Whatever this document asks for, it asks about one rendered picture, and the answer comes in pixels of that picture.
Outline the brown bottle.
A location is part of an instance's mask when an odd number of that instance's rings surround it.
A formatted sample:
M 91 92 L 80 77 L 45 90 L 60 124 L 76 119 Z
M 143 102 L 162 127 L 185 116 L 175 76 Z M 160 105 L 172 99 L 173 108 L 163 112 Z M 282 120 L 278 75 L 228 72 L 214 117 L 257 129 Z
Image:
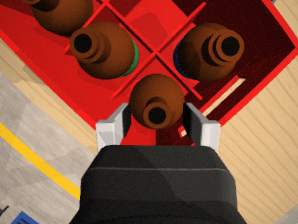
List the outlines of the brown bottle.
M 179 120 L 185 97 L 175 80 L 161 73 L 153 73 L 134 85 L 129 103 L 131 114 L 140 125 L 152 130 L 162 130 Z
M 126 30 L 110 21 L 96 21 L 87 26 L 76 30 L 69 41 L 80 67 L 100 80 L 131 74 L 138 65 L 139 50 Z
M 100 7 L 95 0 L 21 0 L 47 31 L 70 39 Z M 36 8 L 36 9 L 35 9 Z
M 243 51 L 244 41 L 238 33 L 217 23 L 202 23 L 179 41 L 173 63 L 183 77 L 215 82 L 233 70 Z

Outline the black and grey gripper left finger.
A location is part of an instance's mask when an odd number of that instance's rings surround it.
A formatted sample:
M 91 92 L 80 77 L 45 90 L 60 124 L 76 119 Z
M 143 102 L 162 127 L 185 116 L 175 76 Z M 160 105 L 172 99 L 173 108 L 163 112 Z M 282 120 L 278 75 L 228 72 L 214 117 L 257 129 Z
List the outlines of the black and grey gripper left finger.
M 98 153 L 105 146 L 120 145 L 131 124 L 131 103 L 122 103 L 107 120 L 99 120 L 95 124 Z

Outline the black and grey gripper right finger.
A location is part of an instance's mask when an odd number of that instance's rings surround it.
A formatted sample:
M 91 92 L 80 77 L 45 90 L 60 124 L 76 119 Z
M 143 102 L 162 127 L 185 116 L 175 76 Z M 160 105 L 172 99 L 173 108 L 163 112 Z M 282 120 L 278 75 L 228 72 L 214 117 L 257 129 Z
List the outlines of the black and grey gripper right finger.
M 219 122 L 208 120 L 192 103 L 183 103 L 182 125 L 195 146 L 209 146 L 218 152 Z

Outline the red divided crate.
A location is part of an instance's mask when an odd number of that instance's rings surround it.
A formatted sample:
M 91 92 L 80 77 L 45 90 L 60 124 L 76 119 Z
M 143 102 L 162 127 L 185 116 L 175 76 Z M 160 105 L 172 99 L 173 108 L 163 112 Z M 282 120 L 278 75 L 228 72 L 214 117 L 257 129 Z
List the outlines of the red divided crate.
M 31 6 L 21 0 L 0 0 L 0 38 L 95 131 L 95 123 L 107 120 L 122 103 L 129 103 L 134 85 L 153 73 L 175 80 L 185 103 L 192 103 L 201 113 L 239 79 L 245 79 L 205 116 L 222 127 L 298 55 L 298 38 L 270 0 L 95 1 L 100 7 L 83 27 L 96 21 L 114 22 L 122 28 L 125 25 L 138 46 L 138 65 L 127 76 L 111 80 L 91 77 L 73 56 L 70 39 L 45 30 Z M 233 70 L 216 82 L 182 77 L 173 63 L 178 42 L 202 23 L 223 25 L 244 41 L 244 52 Z M 132 124 L 120 145 L 195 146 L 187 133 L 182 137 L 182 120 L 183 113 L 172 126 L 152 130 L 140 125 L 131 114 Z

